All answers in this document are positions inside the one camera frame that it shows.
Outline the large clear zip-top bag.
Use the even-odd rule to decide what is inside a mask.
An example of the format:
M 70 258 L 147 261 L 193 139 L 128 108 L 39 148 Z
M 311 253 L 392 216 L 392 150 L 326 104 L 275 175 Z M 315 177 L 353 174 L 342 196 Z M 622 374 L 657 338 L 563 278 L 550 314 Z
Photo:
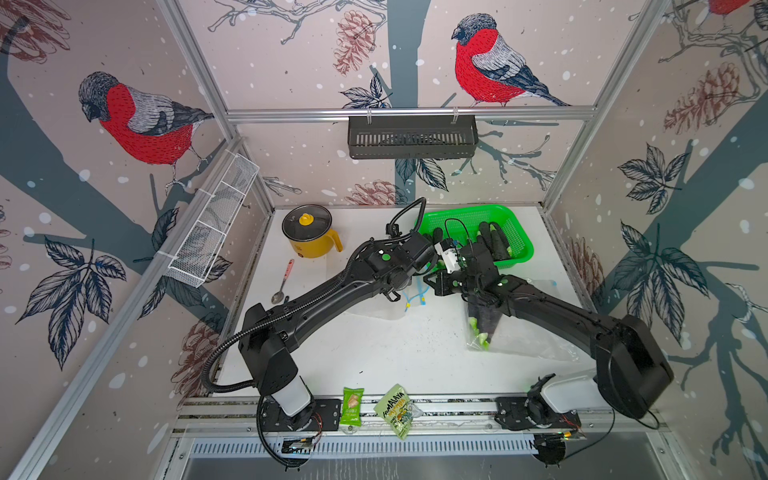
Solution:
M 390 301 L 385 295 L 377 295 L 365 300 L 348 310 L 349 314 L 380 320 L 399 320 L 409 311 L 426 305 L 430 287 L 417 278 L 404 290 L 398 291 L 400 299 Z

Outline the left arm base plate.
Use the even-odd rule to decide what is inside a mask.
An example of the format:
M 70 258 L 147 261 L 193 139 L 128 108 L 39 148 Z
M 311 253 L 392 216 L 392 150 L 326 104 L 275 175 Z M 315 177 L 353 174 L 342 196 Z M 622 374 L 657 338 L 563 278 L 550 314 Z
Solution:
M 342 401 L 335 398 L 313 399 L 310 404 L 291 417 L 271 397 L 259 401 L 257 426 L 262 432 L 299 433 L 335 432 L 339 429 Z

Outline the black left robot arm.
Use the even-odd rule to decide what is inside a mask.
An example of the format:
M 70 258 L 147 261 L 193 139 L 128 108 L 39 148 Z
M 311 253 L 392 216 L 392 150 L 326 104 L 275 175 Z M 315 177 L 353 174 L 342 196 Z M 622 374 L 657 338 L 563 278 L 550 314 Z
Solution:
M 355 305 L 377 295 L 398 302 L 411 279 L 436 264 L 435 249 L 419 233 L 427 200 L 421 197 L 400 210 L 386 225 L 385 239 L 370 238 L 350 255 L 344 269 L 306 294 L 269 310 L 258 303 L 245 313 L 243 329 L 225 340 L 205 360 L 201 385 L 210 393 L 246 388 L 259 392 L 257 416 L 266 401 L 276 404 L 289 427 L 322 426 L 316 400 L 301 378 L 291 353 L 319 328 Z M 237 346 L 251 378 L 221 385 L 211 379 L 218 359 Z

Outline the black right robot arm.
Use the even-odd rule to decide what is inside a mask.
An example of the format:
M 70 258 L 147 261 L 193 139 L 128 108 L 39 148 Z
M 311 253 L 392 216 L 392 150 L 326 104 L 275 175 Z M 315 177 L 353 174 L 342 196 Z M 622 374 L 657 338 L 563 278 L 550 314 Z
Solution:
M 478 242 L 456 249 L 445 239 L 434 248 L 444 267 L 429 274 L 426 283 L 437 296 L 459 294 L 470 307 L 531 322 L 588 353 L 595 361 L 597 390 L 618 413 L 642 419 L 672 383 L 668 361 L 639 318 L 590 312 L 521 277 L 502 274 L 490 250 Z

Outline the small clear zip-top bag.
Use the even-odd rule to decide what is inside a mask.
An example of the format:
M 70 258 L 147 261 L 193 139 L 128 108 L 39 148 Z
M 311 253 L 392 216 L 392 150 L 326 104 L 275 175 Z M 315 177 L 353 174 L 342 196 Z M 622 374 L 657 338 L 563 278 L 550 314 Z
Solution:
M 470 349 L 468 345 L 469 326 L 467 304 L 476 302 L 481 305 L 492 306 L 484 303 L 482 299 L 476 295 L 463 296 L 463 298 L 466 298 L 465 339 L 466 348 L 469 351 L 490 352 L 574 363 L 580 362 L 587 356 L 586 353 L 583 353 L 572 343 L 549 332 L 543 327 L 527 320 L 506 315 L 504 315 L 504 318 L 501 320 L 501 323 L 493 336 L 489 350 Z

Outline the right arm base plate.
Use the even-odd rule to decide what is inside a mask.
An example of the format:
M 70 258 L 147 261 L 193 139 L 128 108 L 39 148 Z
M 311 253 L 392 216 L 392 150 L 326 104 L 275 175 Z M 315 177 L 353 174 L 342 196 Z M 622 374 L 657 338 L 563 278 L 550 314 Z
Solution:
M 501 396 L 495 399 L 494 420 L 509 431 L 558 429 L 575 431 L 581 421 L 575 411 L 555 412 L 540 396 Z

